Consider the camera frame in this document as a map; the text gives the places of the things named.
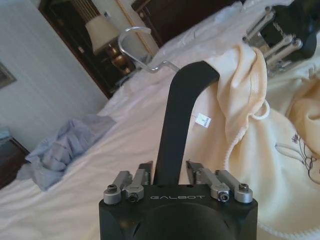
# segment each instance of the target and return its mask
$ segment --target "bed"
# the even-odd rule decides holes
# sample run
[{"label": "bed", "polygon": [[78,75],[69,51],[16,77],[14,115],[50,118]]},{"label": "bed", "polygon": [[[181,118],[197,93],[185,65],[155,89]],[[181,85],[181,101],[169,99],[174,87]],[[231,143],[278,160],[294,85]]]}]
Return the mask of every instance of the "bed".
[{"label": "bed", "polygon": [[[248,0],[244,5],[236,2],[166,43],[151,65],[168,60],[183,67],[221,54],[241,41],[243,33],[262,13],[265,5],[279,2],[290,1]],[[318,63],[319,59],[312,61],[308,64]],[[282,76],[281,79],[302,76],[306,71],[299,68],[292,71],[291,76]],[[163,68],[157,74],[140,71],[126,82],[98,113],[111,116],[116,125],[75,160],[63,179],[48,191],[41,191],[30,179],[15,180],[1,189],[0,239],[100,239],[98,203],[107,185],[113,182],[119,171],[134,173],[140,163],[157,159],[166,100],[174,74],[169,68]],[[270,89],[272,86],[280,89],[281,83],[283,81],[279,79],[268,82]],[[270,104],[279,112],[284,111],[284,105],[288,103],[272,97],[275,91],[267,94],[267,97],[271,96]],[[224,166],[217,163],[214,167],[221,169]],[[180,183],[188,184],[185,174],[182,174]],[[271,232],[258,228],[258,239],[288,239],[292,236],[275,236]],[[318,239],[315,236],[313,234],[309,239]]]}]

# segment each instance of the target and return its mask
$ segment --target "lamp base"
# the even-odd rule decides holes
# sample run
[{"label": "lamp base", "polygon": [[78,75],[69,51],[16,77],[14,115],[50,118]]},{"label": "lamp base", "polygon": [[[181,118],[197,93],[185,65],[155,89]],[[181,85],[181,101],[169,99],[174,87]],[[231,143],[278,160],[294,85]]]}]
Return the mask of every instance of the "lamp base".
[{"label": "lamp base", "polygon": [[105,51],[111,58],[112,64],[122,73],[123,76],[130,74],[136,69],[132,60],[120,52],[117,37],[109,42]]}]

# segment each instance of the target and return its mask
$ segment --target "silver screw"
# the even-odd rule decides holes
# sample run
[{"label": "silver screw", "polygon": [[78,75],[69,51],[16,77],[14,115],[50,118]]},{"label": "silver screw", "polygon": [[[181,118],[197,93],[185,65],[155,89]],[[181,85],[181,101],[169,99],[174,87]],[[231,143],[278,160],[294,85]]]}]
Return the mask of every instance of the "silver screw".
[{"label": "silver screw", "polygon": [[138,201],[138,195],[136,193],[131,193],[129,196],[128,196],[128,200],[130,203],[135,203]]},{"label": "silver screw", "polygon": [[229,201],[229,194],[226,192],[220,192],[218,195],[219,201],[226,203]]},{"label": "silver screw", "polygon": [[106,190],[108,191],[108,193],[113,194],[117,191],[117,185],[110,184],[106,187]]},{"label": "silver screw", "polygon": [[301,40],[300,40],[300,39],[294,40],[294,41],[293,41],[293,45],[296,46],[296,47],[297,47],[297,46],[300,46],[300,45],[301,45]]},{"label": "silver screw", "polygon": [[242,192],[247,192],[249,190],[249,185],[246,183],[240,183],[239,190]]}]

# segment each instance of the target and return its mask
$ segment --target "nightstand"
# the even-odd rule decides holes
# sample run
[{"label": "nightstand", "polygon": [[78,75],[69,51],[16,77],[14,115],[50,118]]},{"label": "nightstand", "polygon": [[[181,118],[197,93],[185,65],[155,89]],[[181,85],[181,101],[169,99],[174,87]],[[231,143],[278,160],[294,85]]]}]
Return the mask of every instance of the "nightstand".
[{"label": "nightstand", "polygon": [[0,142],[0,189],[11,183],[18,170],[27,161],[29,152],[17,140],[10,138]]}]

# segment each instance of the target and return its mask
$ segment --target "dark wooden furniture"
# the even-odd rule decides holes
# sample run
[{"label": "dark wooden furniture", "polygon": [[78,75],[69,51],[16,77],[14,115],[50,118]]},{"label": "dark wooden furniture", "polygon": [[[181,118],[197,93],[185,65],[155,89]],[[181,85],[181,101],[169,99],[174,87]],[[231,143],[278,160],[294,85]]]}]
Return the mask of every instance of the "dark wooden furniture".
[{"label": "dark wooden furniture", "polygon": [[29,152],[14,138],[0,142],[0,189],[11,183]]},{"label": "dark wooden furniture", "polygon": [[102,92],[110,98],[123,74],[112,64],[107,52],[94,55],[85,20],[71,1],[42,0],[39,11],[66,46],[89,73]]},{"label": "dark wooden furniture", "polygon": [[136,0],[131,6],[159,47],[236,0]]}]

